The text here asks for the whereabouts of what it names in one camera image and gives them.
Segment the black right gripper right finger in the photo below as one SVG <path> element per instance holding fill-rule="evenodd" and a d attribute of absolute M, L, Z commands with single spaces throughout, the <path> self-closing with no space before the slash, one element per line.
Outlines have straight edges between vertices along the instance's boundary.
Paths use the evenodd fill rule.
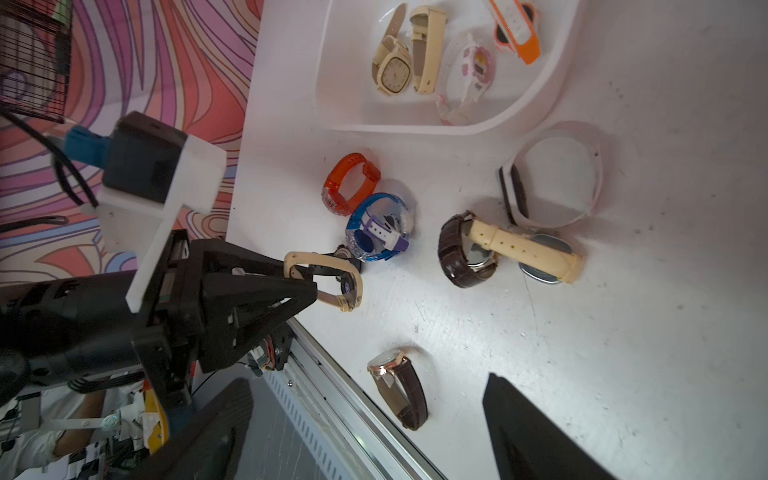
<path fill-rule="evenodd" d="M 500 478 L 613 477 L 505 378 L 488 376 L 482 404 Z"/>

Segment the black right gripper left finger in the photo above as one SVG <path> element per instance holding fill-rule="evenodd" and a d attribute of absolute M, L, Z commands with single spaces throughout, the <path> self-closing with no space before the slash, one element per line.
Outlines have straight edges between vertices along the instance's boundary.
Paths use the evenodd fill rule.
<path fill-rule="evenodd" d="M 131 473 L 132 479 L 233 479 L 253 411 L 249 383 L 233 380 L 182 432 Z"/>

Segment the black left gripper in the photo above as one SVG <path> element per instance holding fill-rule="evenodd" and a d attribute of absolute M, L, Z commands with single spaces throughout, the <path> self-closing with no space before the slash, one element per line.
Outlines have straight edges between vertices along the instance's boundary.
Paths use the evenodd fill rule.
<path fill-rule="evenodd" d="M 192 402 L 194 363 L 206 373 L 234 365 L 317 298 L 316 284 L 286 277 L 282 260 L 175 230 L 142 300 L 132 345 L 171 413 Z"/>

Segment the tan loop strap watch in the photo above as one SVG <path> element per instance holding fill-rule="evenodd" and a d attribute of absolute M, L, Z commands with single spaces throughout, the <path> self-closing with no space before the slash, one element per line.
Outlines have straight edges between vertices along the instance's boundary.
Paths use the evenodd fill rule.
<path fill-rule="evenodd" d="M 331 253 L 292 251 L 284 257 L 284 276 L 289 279 L 315 282 L 317 300 L 342 312 L 351 312 L 362 306 L 364 284 L 362 275 L 347 260 L 335 258 Z M 336 275 L 346 271 L 354 276 L 356 286 L 342 294 Z"/>

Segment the cream strap watch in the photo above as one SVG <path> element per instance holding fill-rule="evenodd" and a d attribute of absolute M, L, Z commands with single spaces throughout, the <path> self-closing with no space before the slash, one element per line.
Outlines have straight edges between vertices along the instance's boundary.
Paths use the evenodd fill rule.
<path fill-rule="evenodd" d="M 534 242 L 531 238 L 485 223 L 477 217 L 471 220 L 468 237 L 485 250 L 529 265 L 567 284 L 578 279 L 585 264 L 584 258 L 575 253 Z"/>

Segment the beige strap watch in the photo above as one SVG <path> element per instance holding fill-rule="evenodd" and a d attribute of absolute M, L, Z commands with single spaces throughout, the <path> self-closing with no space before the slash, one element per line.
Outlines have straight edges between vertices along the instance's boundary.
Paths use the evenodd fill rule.
<path fill-rule="evenodd" d="M 377 90 L 387 96 L 401 94 L 412 79 L 410 49 L 398 38 L 406 13 L 405 3 L 394 9 L 372 60 L 373 81 Z"/>

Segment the large beige square watch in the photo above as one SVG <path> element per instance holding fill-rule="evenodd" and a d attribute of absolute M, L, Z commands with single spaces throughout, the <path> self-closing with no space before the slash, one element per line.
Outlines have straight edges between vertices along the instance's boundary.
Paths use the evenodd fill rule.
<path fill-rule="evenodd" d="M 445 29 L 446 13 L 434 6 L 422 5 L 410 14 L 413 45 L 413 82 L 419 95 L 435 91 L 439 75 Z"/>

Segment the pink white kids watch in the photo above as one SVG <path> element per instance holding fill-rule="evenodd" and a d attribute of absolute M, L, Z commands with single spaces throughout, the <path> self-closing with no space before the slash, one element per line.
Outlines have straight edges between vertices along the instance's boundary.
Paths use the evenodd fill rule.
<path fill-rule="evenodd" d="M 448 84 L 453 68 L 458 65 L 462 78 L 462 97 L 453 108 L 449 104 Z M 495 58 L 471 32 L 454 37 L 442 55 L 435 93 L 436 109 L 443 124 L 468 126 L 469 113 L 479 102 L 495 77 Z"/>

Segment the orange white band watch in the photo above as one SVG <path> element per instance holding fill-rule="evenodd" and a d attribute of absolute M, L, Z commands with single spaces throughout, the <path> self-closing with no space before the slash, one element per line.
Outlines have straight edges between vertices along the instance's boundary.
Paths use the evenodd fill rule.
<path fill-rule="evenodd" d="M 519 0 L 487 0 L 485 6 L 495 22 L 497 47 L 513 52 L 526 65 L 535 63 L 542 55 L 536 6 Z"/>

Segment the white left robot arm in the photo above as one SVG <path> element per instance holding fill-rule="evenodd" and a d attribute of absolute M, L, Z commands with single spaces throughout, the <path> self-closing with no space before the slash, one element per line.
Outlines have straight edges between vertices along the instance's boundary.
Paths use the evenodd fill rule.
<path fill-rule="evenodd" d="M 312 305 L 317 285 L 281 261 L 171 232 L 131 311 L 134 271 L 4 287 L 1 398 L 140 369 L 166 411 L 191 401 L 190 369 L 228 368 Z"/>

